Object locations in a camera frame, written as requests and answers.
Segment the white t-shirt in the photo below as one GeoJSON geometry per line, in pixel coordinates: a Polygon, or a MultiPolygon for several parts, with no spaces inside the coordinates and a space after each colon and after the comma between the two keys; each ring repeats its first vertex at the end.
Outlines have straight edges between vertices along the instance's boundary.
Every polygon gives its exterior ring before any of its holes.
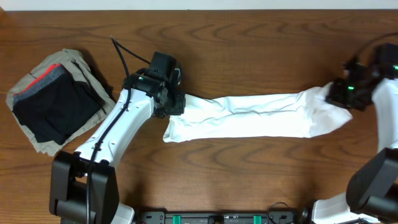
{"type": "Polygon", "coordinates": [[[347,109],[326,102],[330,84],[299,93],[226,96],[187,95],[185,111],[171,116],[164,142],[208,138],[292,137],[328,134],[352,119],[347,109]]]}

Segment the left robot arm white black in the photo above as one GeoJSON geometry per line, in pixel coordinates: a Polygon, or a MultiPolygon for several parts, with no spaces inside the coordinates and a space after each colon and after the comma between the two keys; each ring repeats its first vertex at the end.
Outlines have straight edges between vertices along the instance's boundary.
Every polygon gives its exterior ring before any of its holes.
{"type": "Polygon", "coordinates": [[[177,87],[182,71],[170,76],[136,72],[124,81],[118,102],[95,133],[75,152],[60,151],[51,170],[49,211],[72,223],[132,223],[135,211],[120,202],[116,169],[138,129],[152,116],[184,112],[177,87]]]}

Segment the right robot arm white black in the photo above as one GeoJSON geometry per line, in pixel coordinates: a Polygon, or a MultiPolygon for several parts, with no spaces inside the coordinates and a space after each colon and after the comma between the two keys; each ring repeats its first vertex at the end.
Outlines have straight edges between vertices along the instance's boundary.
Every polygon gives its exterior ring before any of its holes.
{"type": "Polygon", "coordinates": [[[397,61],[347,65],[348,77],[333,83],[327,101],[377,112],[377,154],[352,176],[346,192],[318,200],[302,213],[303,223],[397,222],[397,61]]]}

